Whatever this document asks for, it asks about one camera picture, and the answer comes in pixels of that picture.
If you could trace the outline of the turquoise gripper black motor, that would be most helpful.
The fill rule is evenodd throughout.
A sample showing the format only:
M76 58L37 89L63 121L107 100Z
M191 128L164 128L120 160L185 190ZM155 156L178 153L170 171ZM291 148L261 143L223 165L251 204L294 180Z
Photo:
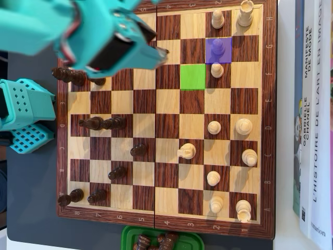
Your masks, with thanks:
M135 49L135 36L146 43L156 32L133 13L134 2L73 2L73 20L59 38L59 56L67 66L90 77L111 76ZM165 64L169 50L143 45L125 68L156 69Z

